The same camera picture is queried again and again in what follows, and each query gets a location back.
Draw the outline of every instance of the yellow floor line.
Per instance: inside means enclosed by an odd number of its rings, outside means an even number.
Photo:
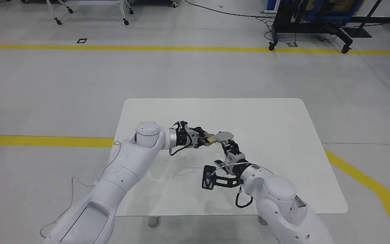
[[[0,135],[0,146],[84,146],[94,148],[111,147],[110,137],[42,137],[22,135]]]
[[[111,137],[45,137],[45,136],[22,136],[0,135],[0,146],[81,146],[109,148],[114,138]],[[332,152],[325,149],[329,162],[340,170],[365,185],[375,192],[383,204],[390,218],[390,193],[386,187],[379,184],[357,168],[340,159]]]
[[[90,51],[202,51],[270,52],[268,48],[218,46],[96,46],[96,45],[0,45],[0,49],[90,50]],[[273,52],[307,54],[342,54],[338,49],[275,48]],[[390,55],[390,50],[350,50],[348,54]]]
[[[343,172],[347,173],[349,176],[354,178],[356,181],[365,185],[368,189],[375,192],[380,201],[382,202],[383,207],[385,208],[388,216],[390,218],[390,193],[389,190],[383,185],[376,182],[374,179],[371,179],[369,176],[365,175],[363,172],[347,163],[346,161],[340,159],[332,152],[325,149],[325,152],[328,156],[329,162],[334,166],[338,167]]]

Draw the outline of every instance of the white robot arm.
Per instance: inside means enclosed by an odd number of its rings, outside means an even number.
[[[211,144],[208,139],[212,137],[202,128],[189,128],[184,121],[175,125],[173,129],[154,122],[140,123],[130,137],[121,142],[117,158],[104,170],[95,188],[62,216],[45,243],[107,243],[114,230],[119,204],[144,177],[160,150],[171,152],[176,146],[184,149]]]
[[[104,170],[95,188],[62,216],[45,243],[107,243],[114,229],[119,204],[146,174],[160,150],[169,149],[173,156],[185,148],[198,148],[218,142],[226,158],[225,162],[215,162],[234,178],[220,177],[216,174],[216,167],[206,165],[202,188],[244,187],[245,192],[255,200],[259,216],[267,222],[281,244],[318,243],[318,240],[334,244],[323,222],[296,196],[292,183],[249,163],[232,140],[231,133],[220,132],[213,136],[200,127],[188,127],[184,121],[175,125],[177,127],[174,129],[153,122],[140,123],[130,137],[121,143],[117,158]],[[176,146],[183,147],[171,153]]]
[[[297,195],[291,182],[276,176],[269,170],[250,163],[239,151],[233,134],[220,132],[215,135],[225,152],[225,161],[215,161],[219,168],[234,178],[224,178],[215,174],[216,167],[205,166],[202,188],[212,190],[215,185],[234,187],[241,185],[244,191],[255,200],[259,216],[265,221],[280,244],[334,244],[332,237],[319,216]],[[218,182],[221,179],[227,184]]]

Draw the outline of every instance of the concrete floor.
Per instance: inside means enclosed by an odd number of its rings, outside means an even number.
[[[265,1],[197,0],[259,14]],[[114,2],[0,2],[0,44],[267,47],[262,22],[181,2],[135,6],[122,23]],[[390,49],[389,26],[368,27],[354,49]],[[285,35],[278,47],[286,48]],[[316,35],[299,48],[341,49]],[[390,56],[167,51],[0,49],[0,135],[113,137],[127,98],[300,98],[324,148],[390,188]],[[69,203],[70,178],[93,182],[110,148],[0,147],[0,243],[40,243],[39,229]],[[321,215],[336,243],[388,243],[390,220],[377,195],[333,167],[349,205]],[[75,199],[89,191],[77,185]],[[256,217],[120,217],[110,243],[277,243]]]

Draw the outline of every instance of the wire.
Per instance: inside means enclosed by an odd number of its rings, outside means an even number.
[[[224,14],[226,14],[226,15],[234,15],[234,16],[242,16],[242,17],[251,17],[251,18],[275,18],[275,17],[273,17],[273,16],[239,15],[239,14],[237,14],[237,13],[228,13],[228,12],[223,12],[223,11],[219,11],[219,10],[216,10],[216,9],[211,9],[211,8],[208,8],[208,7],[205,7],[205,6],[193,4],[192,2],[189,2],[189,1],[187,1],[187,0],[184,0],[184,1],[187,2],[188,4],[193,5],[193,6],[200,7],[200,8],[203,8],[203,9],[208,9],[208,10],[211,10],[211,11],[214,11],[214,12],[218,12],[218,13],[224,13]]]
[[[74,180],[74,176],[72,177],[72,199],[71,199],[71,204],[69,204],[69,207],[67,207],[53,222],[51,222],[51,223],[49,223],[49,224],[47,224],[47,225],[45,225],[45,226],[43,226],[40,230],[39,230],[39,234],[41,235],[41,237],[43,237],[44,239],[46,239],[46,236],[44,236],[43,234],[42,234],[42,231],[43,231],[43,229],[44,228],[46,228],[46,227],[48,227],[48,226],[50,226],[50,225],[52,225],[52,224],[54,224],[55,222],[57,222],[57,220],[59,219],[59,218],[61,218],[61,216],[62,215],[64,215],[65,213],[66,213],[66,211],[68,211],[70,208],[71,208],[71,206],[72,206],[72,204],[73,204],[73,196],[74,196],[74,182],[73,182],[73,180]]]
[[[108,166],[110,166],[115,160],[116,160],[116,158],[118,157],[118,155],[119,155],[119,153],[121,152],[121,148],[122,148],[122,143],[121,142],[119,142],[119,141],[115,141],[114,142],[114,145],[116,145],[116,146],[118,146],[119,145],[119,150],[118,150],[118,153],[116,154],[116,156],[114,157],[114,159],[103,169],[103,172],[102,172],[102,175],[100,176],[100,178],[103,176],[103,174],[104,174],[104,171],[105,171],[105,169],[108,167]],[[40,230],[39,230],[39,234],[41,235],[41,237],[42,238],[44,238],[44,239],[46,239],[46,236],[45,235],[43,235],[43,233],[42,233],[42,231],[46,228],[46,227],[48,227],[48,226],[50,226],[50,225],[52,225],[52,224],[55,224],[61,217],[62,217],[62,215],[64,215],[65,213],[66,213],[66,211],[68,211],[71,207],[72,207],[72,205],[73,205],[73,198],[74,198],[74,181],[77,181],[78,183],[80,183],[80,184],[82,184],[82,185],[84,185],[84,186],[86,186],[86,187],[92,187],[92,186],[94,186],[94,184],[93,185],[86,185],[86,184],[84,184],[83,182],[81,182],[78,178],[76,178],[75,176],[73,176],[72,177],[72,179],[71,179],[71,182],[72,182],[72,197],[71,197],[71,203],[69,204],[69,206],[53,221],[53,222],[51,222],[51,223],[49,223],[49,224],[47,224],[47,225],[45,225],[45,226],[43,226]]]
[[[189,138],[190,142],[189,142],[186,146],[184,146],[184,147],[182,147],[182,148],[176,150],[176,152],[174,152],[174,153],[169,153],[169,155],[173,156],[173,155],[177,154],[178,152],[180,152],[181,150],[186,149],[187,147],[191,146],[191,144],[193,143],[193,139],[191,138],[191,136],[189,135],[189,133],[187,132],[187,130],[186,130],[185,128],[184,128],[184,132],[185,132],[185,134],[187,135],[187,137]]]
[[[249,206],[254,201],[254,198],[253,198],[253,196],[250,196],[250,201],[247,204],[245,204],[245,205],[238,205],[238,198],[239,198],[239,195],[241,194],[241,192],[242,192],[242,190],[241,190],[241,186],[240,186],[239,190],[238,190],[238,193],[237,193],[237,196],[236,196],[235,204],[236,204],[236,207],[239,207],[240,209],[243,209],[243,208]]]
[[[327,37],[326,37],[326,35],[324,34],[324,37],[323,38],[320,38],[319,39],[319,41],[327,41],[327,42],[329,42],[329,43],[334,43],[335,41],[336,41],[336,39],[337,39],[337,35],[335,35],[333,38],[331,38],[331,39],[328,39]]]
[[[214,175],[218,170],[221,170],[221,169],[225,168],[226,166],[247,164],[247,163],[248,162],[243,162],[243,163],[225,163],[225,164],[222,164],[221,166],[217,167],[217,169],[215,169],[214,172],[211,175]]]

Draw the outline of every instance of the table top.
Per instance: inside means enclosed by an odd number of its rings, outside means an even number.
[[[289,179],[297,195],[318,214],[340,214],[347,203],[300,99],[128,99],[115,140],[137,124],[171,126],[184,120],[209,133],[229,131],[246,159]],[[187,149],[171,157],[161,151],[145,177],[132,188],[116,216],[256,215],[254,204],[235,206],[237,188],[201,187],[204,165],[224,160],[220,145]],[[249,197],[240,195],[240,204]]]

